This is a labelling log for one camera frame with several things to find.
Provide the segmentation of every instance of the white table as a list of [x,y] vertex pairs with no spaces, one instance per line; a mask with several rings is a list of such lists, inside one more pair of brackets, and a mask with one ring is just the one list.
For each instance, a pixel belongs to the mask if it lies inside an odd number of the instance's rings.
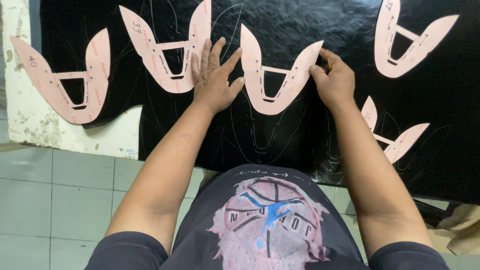
[[138,159],[142,106],[130,108],[101,127],[84,129],[59,116],[32,85],[10,36],[31,44],[28,0],[0,0],[10,140],[40,147]]

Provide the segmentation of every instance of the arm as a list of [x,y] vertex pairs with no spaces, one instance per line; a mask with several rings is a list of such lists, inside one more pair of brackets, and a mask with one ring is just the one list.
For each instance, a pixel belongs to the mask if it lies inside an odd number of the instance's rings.
[[198,56],[193,55],[193,103],[145,161],[105,237],[124,231],[142,232],[170,251],[178,211],[208,126],[217,112],[232,103],[245,82],[239,78],[228,86],[228,76],[241,56],[241,49],[220,67],[219,55],[224,45],[225,39],[221,38],[210,52],[212,43],[205,42],[201,70]]
[[359,221],[367,256],[394,242],[411,241],[431,246],[425,223],[408,190],[388,161],[353,99],[355,75],[336,54],[328,73],[310,67],[318,93],[330,109],[345,163],[348,192]]

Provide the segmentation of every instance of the white tile floor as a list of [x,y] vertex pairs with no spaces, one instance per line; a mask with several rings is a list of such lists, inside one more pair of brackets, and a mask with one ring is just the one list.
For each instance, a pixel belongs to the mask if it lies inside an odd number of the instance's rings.
[[[36,147],[0,153],[0,269],[83,269],[142,164]],[[177,228],[202,178],[202,170],[194,169]],[[348,192],[321,188],[363,251]],[[480,263],[480,256],[444,258],[452,270],[477,269]]]

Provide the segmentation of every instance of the hand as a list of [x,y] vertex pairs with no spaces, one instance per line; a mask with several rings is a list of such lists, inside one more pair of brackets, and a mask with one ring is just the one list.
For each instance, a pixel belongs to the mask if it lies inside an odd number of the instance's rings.
[[222,37],[212,51],[212,41],[206,40],[202,53],[202,67],[198,69],[198,56],[192,56],[192,73],[195,83],[193,103],[205,105],[215,115],[225,110],[233,102],[245,84],[245,78],[236,79],[228,86],[228,76],[240,59],[242,49],[238,48],[223,66],[220,66],[220,53],[225,46]]
[[353,70],[338,55],[329,50],[320,49],[320,56],[326,60],[330,59],[332,70],[327,74],[323,68],[312,65],[310,74],[317,83],[318,95],[324,104],[332,113],[349,104],[355,104],[353,99],[355,74]]

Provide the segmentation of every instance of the basketball graphic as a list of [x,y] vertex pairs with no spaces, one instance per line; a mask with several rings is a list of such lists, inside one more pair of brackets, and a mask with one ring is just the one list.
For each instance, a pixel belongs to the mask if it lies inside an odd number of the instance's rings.
[[277,178],[242,181],[215,212],[208,231],[218,234],[223,269],[304,269],[328,260],[322,245],[320,203],[297,185]]

